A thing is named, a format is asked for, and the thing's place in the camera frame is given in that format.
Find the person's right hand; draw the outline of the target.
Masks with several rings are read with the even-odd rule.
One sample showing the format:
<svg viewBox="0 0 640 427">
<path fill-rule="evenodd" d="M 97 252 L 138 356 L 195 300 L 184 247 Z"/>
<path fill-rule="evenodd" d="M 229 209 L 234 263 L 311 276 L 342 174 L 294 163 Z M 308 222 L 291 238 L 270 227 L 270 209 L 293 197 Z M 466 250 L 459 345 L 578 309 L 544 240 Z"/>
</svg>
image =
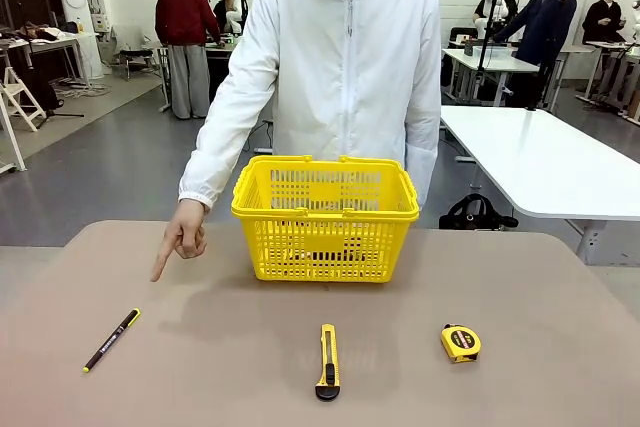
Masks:
<svg viewBox="0 0 640 427">
<path fill-rule="evenodd" d="M 151 272 L 152 282 L 160 279 L 173 252 L 182 259 L 196 258 L 204 253 L 206 249 L 203 227 L 205 213 L 205 206 L 198 201 L 184 199 L 178 203 L 159 247 Z"/>
</svg>

